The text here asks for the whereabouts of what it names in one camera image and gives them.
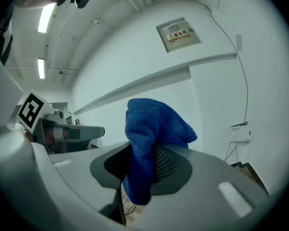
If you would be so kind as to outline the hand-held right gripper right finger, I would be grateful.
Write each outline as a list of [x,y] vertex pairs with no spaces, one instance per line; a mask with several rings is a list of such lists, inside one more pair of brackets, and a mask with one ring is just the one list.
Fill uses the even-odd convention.
[[135,231],[249,231],[268,194],[225,161],[174,145],[159,145],[174,172],[151,187]]

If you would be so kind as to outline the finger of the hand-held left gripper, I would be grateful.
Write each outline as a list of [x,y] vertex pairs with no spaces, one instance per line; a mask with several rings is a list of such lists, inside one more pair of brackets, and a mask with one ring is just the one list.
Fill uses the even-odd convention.
[[59,125],[53,128],[53,153],[72,153],[87,150],[89,142],[104,136],[105,129],[95,126]]

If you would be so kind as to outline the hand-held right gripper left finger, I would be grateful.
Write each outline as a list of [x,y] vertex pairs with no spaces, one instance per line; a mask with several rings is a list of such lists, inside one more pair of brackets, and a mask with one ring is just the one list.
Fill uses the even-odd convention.
[[121,182],[130,143],[48,155],[33,143],[37,178],[46,199],[42,210],[52,226],[124,226]]

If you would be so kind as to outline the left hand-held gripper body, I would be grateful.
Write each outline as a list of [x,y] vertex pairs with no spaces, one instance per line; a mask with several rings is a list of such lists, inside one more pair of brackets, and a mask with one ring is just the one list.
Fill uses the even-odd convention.
[[49,102],[32,90],[27,94],[16,118],[28,131],[31,140],[43,145],[47,153],[53,154],[59,151],[54,145],[54,140],[44,138],[44,131],[53,130],[53,126],[57,123],[64,122],[62,111],[53,108]]

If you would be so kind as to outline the blue cloth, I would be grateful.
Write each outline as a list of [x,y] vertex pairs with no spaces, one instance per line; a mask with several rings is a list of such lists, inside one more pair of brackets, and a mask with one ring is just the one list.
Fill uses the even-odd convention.
[[125,135],[131,143],[131,164],[123,187],[133,204],[146,205],[156,180],[153,146],[173,144],[188,148],[197,135],[176,111],[160,101],[131,99],[127,108]]

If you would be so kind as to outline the person's left hand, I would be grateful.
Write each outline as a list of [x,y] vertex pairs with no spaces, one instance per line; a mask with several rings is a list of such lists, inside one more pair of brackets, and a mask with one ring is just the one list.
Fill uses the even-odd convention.
[[69,139],[69,128],[64,127],[53,127],[46,128],[44,130],[44,140],[48,149],[52,153],[63,153],[64,145],[63,142],[59,140],[68,140]]

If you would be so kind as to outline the ceiling light panel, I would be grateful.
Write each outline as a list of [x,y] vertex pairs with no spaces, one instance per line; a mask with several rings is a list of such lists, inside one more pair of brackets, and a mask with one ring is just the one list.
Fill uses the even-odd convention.
[[40,79],[45,79],[44,59],[38,58],[38,72]]
[[56,3],[52,3],[43,7],[39,20],[38,32],[40,33],[47,32],[47,27],[55,6]]

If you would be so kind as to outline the person's black shirt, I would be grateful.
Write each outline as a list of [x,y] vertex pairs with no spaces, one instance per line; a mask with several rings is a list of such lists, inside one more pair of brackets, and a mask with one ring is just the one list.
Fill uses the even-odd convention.
[[3,66],[5,66],[9,58],[13,42],[12,15],[13,7],[10,7],[0,21],[0,61]]

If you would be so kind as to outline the white wall junction box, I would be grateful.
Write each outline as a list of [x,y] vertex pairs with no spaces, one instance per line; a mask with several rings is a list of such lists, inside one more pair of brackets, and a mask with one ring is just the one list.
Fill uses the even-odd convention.
[[228,142],[244,142],[251,140],[251,125],[248,121],[229,127]]

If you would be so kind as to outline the wall electrical panel box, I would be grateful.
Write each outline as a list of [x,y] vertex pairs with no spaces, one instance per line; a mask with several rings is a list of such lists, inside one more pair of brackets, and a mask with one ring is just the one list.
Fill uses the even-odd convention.
[[162,23],[156,29],[167,53],[202,42],[184,17]]

